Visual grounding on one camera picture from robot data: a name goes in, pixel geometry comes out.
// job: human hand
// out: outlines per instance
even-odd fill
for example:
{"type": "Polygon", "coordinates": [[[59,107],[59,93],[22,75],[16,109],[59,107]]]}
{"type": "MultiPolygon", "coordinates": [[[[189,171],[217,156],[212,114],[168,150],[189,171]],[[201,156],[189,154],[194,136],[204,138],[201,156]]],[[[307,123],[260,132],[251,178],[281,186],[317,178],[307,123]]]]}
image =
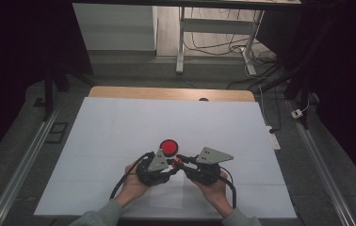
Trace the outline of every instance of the human hand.
{"type": "MultiPolygon", "coordinates": [[[[222,171],[221,176],[228,178],[228,175],[222,171]]],[[[232,214],[234,208],[229,204],[226,197],[226,184],[221,180],[217,180],[215,183],[209,186],[205,186],[199,182],[190,180],[193,184],[199,187],[202,194],[208,202],[219,212],[219,214],[226,218],[232,214]]]]}
{"type": "MultiPolygon", "coordinates": [[[[131,168],[132,164],[125,167],[125,173],[131,168]]],[[[134,167],[131,173],[124,180],[120,194],[116,197],[117,203],[123,207],[131,201],[141,197],[149,189],[144,185],[135,174],[137,167],[134,167]]]]}

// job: gray sleeve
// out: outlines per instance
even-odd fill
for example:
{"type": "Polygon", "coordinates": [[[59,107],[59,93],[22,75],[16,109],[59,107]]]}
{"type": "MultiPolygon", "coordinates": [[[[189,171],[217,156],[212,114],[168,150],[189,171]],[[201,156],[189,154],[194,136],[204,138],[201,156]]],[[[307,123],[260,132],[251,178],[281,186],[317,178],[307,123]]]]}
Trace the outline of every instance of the gray sleeve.
{"type": "Polygon", "coordinates": [[[110,200],[98,212],[88,211],[71,226],[114,226],[117,225],[122,215],[122,207],[115,201],[110,200]]]}
{"type": "Polygon", "coordinates": [[[261,226],[258,218],[246,217],[238,208],[233,213],[222,221],[224,226],[261,226]]]}

